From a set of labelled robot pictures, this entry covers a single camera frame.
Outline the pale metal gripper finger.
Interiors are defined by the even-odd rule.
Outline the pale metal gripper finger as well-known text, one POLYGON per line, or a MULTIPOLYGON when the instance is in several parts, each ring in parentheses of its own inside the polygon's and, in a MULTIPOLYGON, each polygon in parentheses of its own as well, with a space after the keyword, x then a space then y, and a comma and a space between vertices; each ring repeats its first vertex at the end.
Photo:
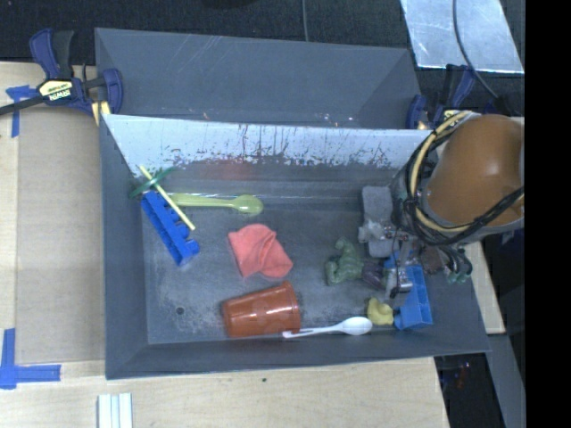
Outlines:
POLYGON ((406 297, 413 288, 413 282, 404 269, 389 267, 385 269, 385 295, 390 300, 406 297))
POLYGON ((388 242, 402 239, 402 232, 391 222, 378 222, 367 219, 358 229, 358 241, 360 243, 388 242))

